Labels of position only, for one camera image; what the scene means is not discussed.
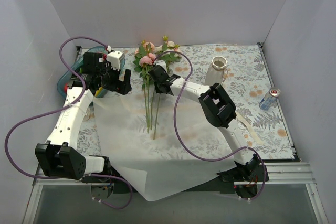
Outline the white wrapping paper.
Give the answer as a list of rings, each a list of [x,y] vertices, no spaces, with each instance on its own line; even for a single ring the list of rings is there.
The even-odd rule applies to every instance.
[[[232,157],[205,162],[183,148],[174,129],[175,101],[170,95],[155,100],[154,127],[148,130],[140,94],[94,100],[102,154],[147,201],[205,183],[235,166]],[[176,120],[179,135],[192,153],[208,159],[231,153],[223,135],[208,123],[198,103],[181,98]]]

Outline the cream printed ribbon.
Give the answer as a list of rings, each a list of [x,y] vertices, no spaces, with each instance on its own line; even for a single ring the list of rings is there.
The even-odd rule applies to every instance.
[[[237,119],[245,126],[245,128],[247,129],[247,131],[250,133],[251,137],[257,144],[264,145],[263,140],[261,140],[259,135],[254,131],[253,127],[238,112],[237,112]]]

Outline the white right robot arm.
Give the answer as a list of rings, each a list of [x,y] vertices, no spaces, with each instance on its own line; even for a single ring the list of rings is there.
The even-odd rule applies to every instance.
[[[262,182],[268,180],[266,165],[257,151],[247,146],[238,126],[236,106],[221,84],[201,85],[189,82],[188,78],[184,79],[176,74],[169,76],[160,65],[155,65],[149,70],[149,76],[154,82],[156,93],[176,96],[173,110],[174,129],[180,144],[189,154],[205,162],[220,162],[233,157],[238,176],[242,180],[248,181],[255,177],[262,178]],[[222,133],[231,153],[221,158],[208,159],[192,153],[186,147],[179,135],[176,120],[181,97],[201,106],[208,123]]]

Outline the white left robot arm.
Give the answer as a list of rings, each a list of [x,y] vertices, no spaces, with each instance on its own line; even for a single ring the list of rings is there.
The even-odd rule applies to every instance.
[[[122,71],[124,63],[125,55],[120,51],[84,53],[83,65],[73,71],[67,83],[65,110],[47,141],[35,148],[44,175],[80,180],[93,174],[100,182],[111,178],[109,158],[83,156],[77,151],[77,139],[87,108],[99,89],[121,95],[131,91],[131,70]],[[123,80],[119,79],[121,73],[124,73]]]

